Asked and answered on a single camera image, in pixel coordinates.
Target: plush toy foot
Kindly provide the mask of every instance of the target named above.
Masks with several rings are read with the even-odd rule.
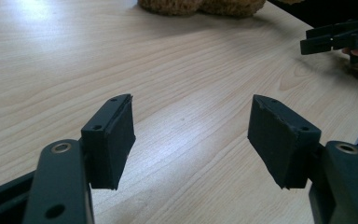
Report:
[[[250,17],[265,2],[266,0],[205,0],[200,10],[215,15]]]
[[[196,12],[204,0],[138,0],[142,8],[167,16],[183,16]]]

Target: wooden table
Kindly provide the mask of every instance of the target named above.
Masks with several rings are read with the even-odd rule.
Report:
[[[269,3],[236,20],[0,0],[0,185],[131,93],[137,141],[118,191],[93,191],[97,223],[312,223],[308,191],[281,190],[247,140],[254,94],[314,123],[322,143],[356,139],[358,80],[339,52],[300,55],[309,28]]]

